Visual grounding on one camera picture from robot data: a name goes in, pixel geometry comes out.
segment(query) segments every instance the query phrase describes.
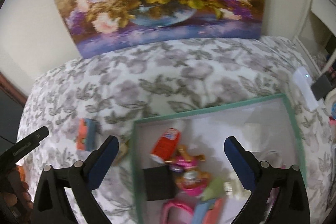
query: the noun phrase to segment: bed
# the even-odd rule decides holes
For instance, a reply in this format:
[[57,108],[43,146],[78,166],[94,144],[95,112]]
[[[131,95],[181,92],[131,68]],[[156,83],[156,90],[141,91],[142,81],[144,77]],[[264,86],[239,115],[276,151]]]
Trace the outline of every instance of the bed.
[[[108,135],[128,140],[132,122],[140,117],[286,93],[304,146],[311,222],[322,223],[331,204],[333,140],[325,110],[308,111],[291,83],[300,66],[306,66],[303,57],[283,37],[156,42],[69,61],[36,80],[22,115],[18,140],[43,125],[50,130],[48,139],[19,162],[30,193],[34,197],[46,164],[69,167],[88,156],[75,147],[79,118],[99,121],[99,146]],[[78,222],[85,223],[67,193]],[[93,195],[113,224],[137,222],[129,159],[110,168]]]

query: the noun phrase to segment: green object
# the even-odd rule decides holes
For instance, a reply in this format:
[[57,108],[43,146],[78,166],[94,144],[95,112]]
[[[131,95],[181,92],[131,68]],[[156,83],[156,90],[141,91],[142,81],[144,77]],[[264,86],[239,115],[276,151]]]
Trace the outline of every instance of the green object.
[[136,213],[137,213],[137,218],[138,218],[137,224],[144,224],[143,217],[142,217],[142,202],[146,200],[146,194],[143,190],[144,189],[143,171],[139,163],[140,158],[137,155],[137,151],[139,150],[139,147],[137,147],[137,138],[139,138],[139,136],[136,133],[136,127],[139,124],[147,123],[147,122],[158,122],[158,121],[164,121],[164,120],[170,120],[170,119],[179,119],[179,118],[184,118],[184,117],[193,116],[193,115],[207,114],[207,113],[217,112],[221,110],[262,103],[265,101],[275,100],[275,99],[282,99],[282,102],[287,110],[288,117],[291,122],[294,135],[295,135],[296,150],[297,150],[298,158],[300,162],[299,164],[300,171],[302,173],[304,183],[305,185],[307,185],[305,151],[304,151],[304,148],[301,142],[300,129],[295,119],[295,112],[292,109],[292,106],[285,94],[269,95],[265,97],[254,98],[254,99],[231,103],[231,104],[224,104],[220,106],[190,110],[186,112],[179,112],[179,113],[165,115],[165,116],[156,116],[156,117],[139,119],[139,120],[134,121],[133,123],[133,131],[132,131],[132,136],[131,136],[132,141],[131,141],[131,147],[130,147],[132,180],[133,180],[133,187],[134,187],[134,200],[135,200]]
[[219,198],[224,195],[224,180],[220,177],[214,178],[209,186],[203,191],[201,200],[207,201],[213,198]]

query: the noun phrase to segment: black square object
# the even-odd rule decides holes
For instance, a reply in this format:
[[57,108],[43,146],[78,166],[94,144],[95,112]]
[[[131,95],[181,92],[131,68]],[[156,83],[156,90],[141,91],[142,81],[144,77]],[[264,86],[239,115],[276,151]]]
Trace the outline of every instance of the black square object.
[[326,75],[322,75],[317,81],[312,84],[311,91],[313,92],[316,100],[320,100],[327,96],[327,94],[333,89],[332,84],[328,80]]
[[176,187],[168,165],[143,170],[147,200],[164,200],[175,197]]

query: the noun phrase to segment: light green toy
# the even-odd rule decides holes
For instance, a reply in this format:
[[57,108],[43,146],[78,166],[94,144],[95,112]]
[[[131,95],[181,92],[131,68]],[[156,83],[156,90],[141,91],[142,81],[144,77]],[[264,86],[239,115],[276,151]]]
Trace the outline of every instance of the light green toy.
[[219,198],[223,196],[225,194],[223,184],[224,181],[221,178],[219,177],[214,178],[210,182],[208,187],[205,188],[205,190],[203,191],[201,200],[207,201],[209,199]]

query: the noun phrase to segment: brown wooden edge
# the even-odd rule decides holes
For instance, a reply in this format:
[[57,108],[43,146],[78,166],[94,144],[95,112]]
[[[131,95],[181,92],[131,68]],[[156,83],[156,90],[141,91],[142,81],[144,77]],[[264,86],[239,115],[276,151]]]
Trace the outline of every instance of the brown wooden edge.
[[27,102],[27,97],[18,91],[0,72],[0,90],[6,93],[12,100],[18,104],[25,106]]

